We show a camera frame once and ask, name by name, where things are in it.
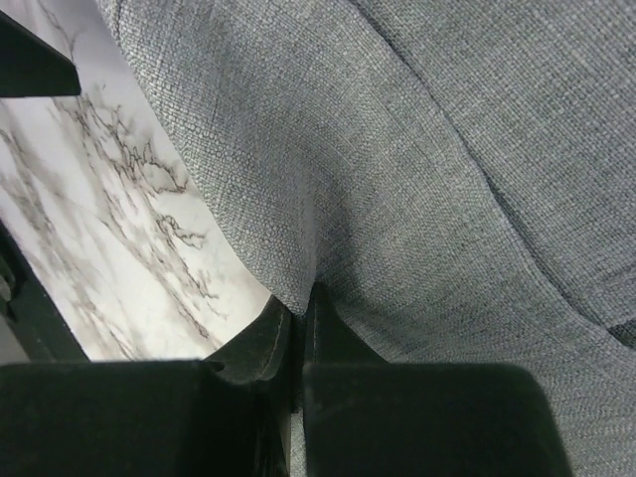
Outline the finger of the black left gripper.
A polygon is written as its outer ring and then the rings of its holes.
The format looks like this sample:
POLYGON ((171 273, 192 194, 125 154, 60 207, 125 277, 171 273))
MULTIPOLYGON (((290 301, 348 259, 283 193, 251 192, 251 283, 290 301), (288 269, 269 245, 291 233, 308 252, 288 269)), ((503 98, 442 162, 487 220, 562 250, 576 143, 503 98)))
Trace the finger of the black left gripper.
POLYGON ((1 13, 1 96, 56 97, 81 93, 71 60, 1 13))

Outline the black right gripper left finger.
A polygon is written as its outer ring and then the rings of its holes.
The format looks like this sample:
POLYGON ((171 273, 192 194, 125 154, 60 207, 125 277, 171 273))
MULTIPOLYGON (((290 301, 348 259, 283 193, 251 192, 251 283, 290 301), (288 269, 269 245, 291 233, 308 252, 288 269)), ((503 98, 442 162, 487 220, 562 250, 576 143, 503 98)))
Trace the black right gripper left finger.
POLYGON ((287 363, 291 336, 291 312, 268 300, 253 322, 204 362, 229 383, 268 382, 287 363))

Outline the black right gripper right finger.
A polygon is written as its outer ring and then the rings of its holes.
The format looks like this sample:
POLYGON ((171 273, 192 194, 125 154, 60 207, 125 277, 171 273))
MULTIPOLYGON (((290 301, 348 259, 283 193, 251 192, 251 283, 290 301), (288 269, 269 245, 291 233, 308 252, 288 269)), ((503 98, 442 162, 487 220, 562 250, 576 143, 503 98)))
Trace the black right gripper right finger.
POLYGON ((386 366, 375 352, 338 314, 324 283, 313 285, 305 313, 304 365, 386 366))

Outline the grey cloth napkin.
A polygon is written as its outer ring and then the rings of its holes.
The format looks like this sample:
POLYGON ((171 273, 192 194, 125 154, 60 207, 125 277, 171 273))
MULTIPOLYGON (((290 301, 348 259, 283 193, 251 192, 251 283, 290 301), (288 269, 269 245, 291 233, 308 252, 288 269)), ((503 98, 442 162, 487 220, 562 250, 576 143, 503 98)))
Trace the grey cloth napkin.
POLYGON ((510 362, 635 472, 631 1, 102 1, 225 237, 388 358, 510 362))

